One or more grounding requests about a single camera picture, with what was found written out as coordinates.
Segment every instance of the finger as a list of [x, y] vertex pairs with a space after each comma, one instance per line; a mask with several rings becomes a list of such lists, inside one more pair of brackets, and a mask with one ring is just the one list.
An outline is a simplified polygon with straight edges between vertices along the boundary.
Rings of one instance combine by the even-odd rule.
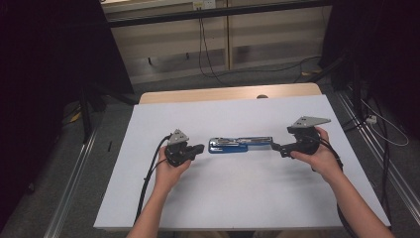
[[328, 132], [326, 130], [322, 129], [321, 127], [315, 127], [315, 129], [318, 131], [319, 136], [322, 139], [326, 140], [327, 142], [330, 142], [330, 139], [328, 137]]
[[184, 172], [189, 168], [190, 165], [191, 165], [191, 161], [187, 160], [182, 165], [180, 165], [179, 168], [182, 170], [182, 172]]
[[292, 156], [293, 158], [296, 158], [297, 160], [302, 161], [304, 163], [311, 164], [310, 163], [311, 156], [309, 156], [309, 155], [306, 155], [306, 154], [303, 154], [303, 153], [300, 153], [300, 152], [296, 152], [296, 151], [292, 151], [290, 153], [290, 156]]

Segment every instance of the white paper sheet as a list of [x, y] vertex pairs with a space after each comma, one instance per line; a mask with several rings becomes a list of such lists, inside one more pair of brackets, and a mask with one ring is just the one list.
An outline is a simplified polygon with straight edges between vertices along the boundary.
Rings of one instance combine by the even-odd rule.
[[[300, 229], [341, 226], [332, 190], [300, 161], [275, 151], [209, 154], [212, 137], [272, 136], [294, 143], [286, 127], [300, 116], [329, 118], [321, 125], [341, 156], [344, 171], [371, 209], [389, 222], [324, 95], [277, 99], [145, 104], [135, 107], [94, 227], [133, 226], [144, 177], [160, 140], [180, 129], [188, 145], [203, 144], [171, 191], [161, 229]], [[155, 183], [150, 181], [148, 200]]]

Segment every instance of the white cable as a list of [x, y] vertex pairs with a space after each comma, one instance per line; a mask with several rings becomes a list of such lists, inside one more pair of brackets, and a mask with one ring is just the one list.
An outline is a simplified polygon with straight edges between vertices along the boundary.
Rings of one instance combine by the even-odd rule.
[[371, 123], [370, 123], [370, 127], [373, 129], [373, 131], [376, 133], [376, 135], [378, 135], [380, 138], [382, 138], [383, 140], [385, 140], [385, 141], [387, 141], [387, 142], [389, 142], [390, 144], [392, 144], [392, 145], [394, 145], [394, 146], [399, 146], [399, 147], [403, 147], [403, 146], [406, 146], [406, 145], [408, 145], [408, 143], [410, 142], [409, 140], [408, 140], [408, 137], [401, 131], [401, 130], [399, 130], [394, 124], [392, 124], [390, 121], [388, 121], [388, 120], [386, 120], [385, 118], [383, 118], [382, 116], [380, 116], [379, 115], [379, 113], [377, 113], [377, 112], [375, 112], [373, 109], [371, 109], [371, 107], [367, 104], [367, 103], [365, 103], [363, 100], [362, 100], [362, 103], [368, 108], [368, 109], [370, 109], [370, 111], [372, 111], [376, 116], [378, 116], [378, 117], [380, 117], [381, 119], [383, 119], [385, 122], [387, 122], [387, 123], [389, 123], [391, 126], [393, 126], [393, 128], [395, 128], [399, 133], [401, 133], [401, 135], [403, 135], [404, 137], [405, 137], [405, 140], [406, 140], [406, 142], [405, 142], [405, 144], [398, 144], [398, 143], [395, 143], [395, 142], [392, 142], [392, 141], [389, 141], [388, 139], [386, 139], [385, 137], [383, 137], [382, 135], [380, 135], [380, 133], [378, 133], [374, 128], [373, 128], [373, 126], [371, 125]]

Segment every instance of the wall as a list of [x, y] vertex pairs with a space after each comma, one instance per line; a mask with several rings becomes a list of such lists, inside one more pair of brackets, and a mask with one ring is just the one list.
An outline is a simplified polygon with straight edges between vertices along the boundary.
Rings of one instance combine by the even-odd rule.
[[[138, 0], [102, 6], [108, 19], [118, 19], [191, 11], [191, 2]], [[216, 5], [220, 8], [275, 2], [279, 1], [219, 0]], [[204, 19], [213, 69], [237, 69], [320, 56], [330, 10], [331, 7], [322, 7]], [[133, 84], [201, 73], [198, 20], [115, 28], [112, 32]], [[203, 42], [201, 64], [209, 72], [204, 53]]]

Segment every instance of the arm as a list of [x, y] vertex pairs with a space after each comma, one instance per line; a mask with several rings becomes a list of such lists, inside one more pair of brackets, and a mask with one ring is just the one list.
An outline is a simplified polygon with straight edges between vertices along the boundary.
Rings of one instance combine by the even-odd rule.
[[[316, 129], [321, 138], [328, 141], [327, 132], [321, 128]], [[320, 145], [318, 151], [312, 156], [299, 152], [292, 152], [291, 156], [309, 164], [312, 169], [321, 174], [333, 190], [346, 220], [359, 237], [394, 237], [343, 174], [328, 148]]]
[[[165, 147], [162, 147], [158, 152], [158, 162], [166, 160], [164, 149]], [[152, 238], [158, 236], [158, 225], [166, 198], [190, 164], [191, 161], [186, 161], [175, 168], [168, 162], [162, 162], [157, 166], [154, 190], [127, 237]]]

